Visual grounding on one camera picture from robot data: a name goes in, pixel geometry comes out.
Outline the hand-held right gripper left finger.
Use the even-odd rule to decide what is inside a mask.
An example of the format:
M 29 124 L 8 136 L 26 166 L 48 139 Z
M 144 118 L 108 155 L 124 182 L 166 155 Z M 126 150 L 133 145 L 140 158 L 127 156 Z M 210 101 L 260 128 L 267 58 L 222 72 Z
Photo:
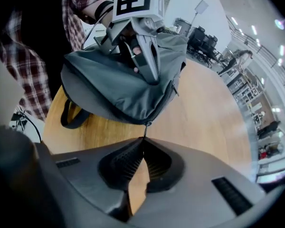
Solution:
M 142 141 L 54 155 L 38 144 L 38 162 L 59 217 L 64 222 L 135 222 L 128 185 L 143 157 Z

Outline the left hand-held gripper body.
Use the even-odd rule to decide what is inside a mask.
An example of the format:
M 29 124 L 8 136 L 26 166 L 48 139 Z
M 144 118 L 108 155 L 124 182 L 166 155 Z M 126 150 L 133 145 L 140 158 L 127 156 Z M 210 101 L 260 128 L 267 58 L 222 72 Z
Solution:
M 104 54 L 117 54 L 122 41 L 143 53 L 158 53 L 156 37 L 163 29 L 163 0 L 115 0 L 100 5 L 95 17 L 100 22 L 111 12 L 113 17 L 103 38 L 95 41 Z

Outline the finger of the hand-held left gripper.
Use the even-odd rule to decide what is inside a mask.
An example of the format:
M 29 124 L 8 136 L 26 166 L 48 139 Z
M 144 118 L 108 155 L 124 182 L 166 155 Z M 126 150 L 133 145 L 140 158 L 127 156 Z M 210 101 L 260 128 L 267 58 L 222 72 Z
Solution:
M 147 54 L 146 54 L 146 37 L 144 35 L 135 35 L 135 39 L 132 40 L 132 47 L 137 47 L 139 46 L 141 48 L 141 54 L 135 55 L 133 61 L 136 65 L 136 67 L 139 69 L 139 72 L 142 74 L 143 78 L 145 81 L 148 83 L 148 73 L 150 72 L 149 70 L 149 65 L 148 65 L 148 59 L 147 59 Z
M 151 85 L 156 85 L 159 82 L 160 78 L 160 63 L 158 61 L 158 47 L 155 40 L 155 37 L 146 37 L 146 54 L 149 65 L 148 73 L 148 83 Z

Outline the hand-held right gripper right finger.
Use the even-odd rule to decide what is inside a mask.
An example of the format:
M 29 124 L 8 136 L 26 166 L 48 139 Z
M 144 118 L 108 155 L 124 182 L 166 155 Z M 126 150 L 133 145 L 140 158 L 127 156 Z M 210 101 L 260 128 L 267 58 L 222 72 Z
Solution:
M 237 218 L 266 193 L 215 156 L 156 139 L 152 150 L 178 154 L 184 162 L 180 180 L 169 190 L 148 193 L 128 223 L 137 228 L 210 228 Z

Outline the person's left hand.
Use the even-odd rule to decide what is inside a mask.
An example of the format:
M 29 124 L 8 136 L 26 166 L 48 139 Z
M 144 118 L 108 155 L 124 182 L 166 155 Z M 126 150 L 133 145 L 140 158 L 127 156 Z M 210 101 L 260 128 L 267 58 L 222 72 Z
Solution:
M 141 48 L 140 48 L 139 46 L 133 48 L 133 53 L 134 53 L 135 55 L 139 55 L 139 54 L 141 54 L 141 52 L 142 52 L 142 51 L 141 51 Z M 138 69 L 136 66 L 134 67 L 133 70 L 134 70 L 135 73 L 138 73 L 138 72 L 139 72 L 139 69 Z

